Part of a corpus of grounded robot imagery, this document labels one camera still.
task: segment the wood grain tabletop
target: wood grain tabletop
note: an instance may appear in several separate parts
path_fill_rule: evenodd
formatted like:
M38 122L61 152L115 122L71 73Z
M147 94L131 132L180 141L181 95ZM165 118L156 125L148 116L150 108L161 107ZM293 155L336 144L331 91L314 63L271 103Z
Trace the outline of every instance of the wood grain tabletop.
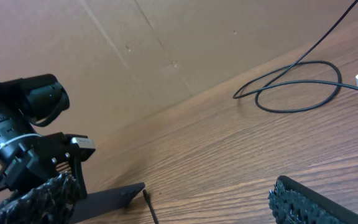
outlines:
M279 175L287 175L358 213L358 91L343 88L328 104L294 114L262 111L253 96L232 99L244 83L294 62L312 45L109 134L83 164L88 192L145 182L160 223L273 223L269 189ZM305 60L332 62L343 82L355 85L358 21L334 31ZM304 65L276 83L301 79L336 81L336 74L327 65ZM333 89L287 85L263 92L260 102L275 109L301 108ZM153 220L138 195L129 208L86 223Z

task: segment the brown wooden surface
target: brown wooden surface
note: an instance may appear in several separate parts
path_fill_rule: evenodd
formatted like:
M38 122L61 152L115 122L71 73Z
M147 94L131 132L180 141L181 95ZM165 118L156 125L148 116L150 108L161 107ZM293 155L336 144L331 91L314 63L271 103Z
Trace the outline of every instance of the brown wooden surface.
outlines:
M342 89L327 105L296 114L262 111L253 97L231 98L243 83L293 62L310 46L111 134L84 163L89 192L145 182L160 223L272 223L268 192L287 175L358 213L357 91ZM344 83L355 85L358 21L330 35L307 60L334 63ZM279 81L311 78L336 79L325 65L306 65ZM299 108L332 90L293 85L260 99L271 108ZM88 222L153 223L141 195L127 210Z

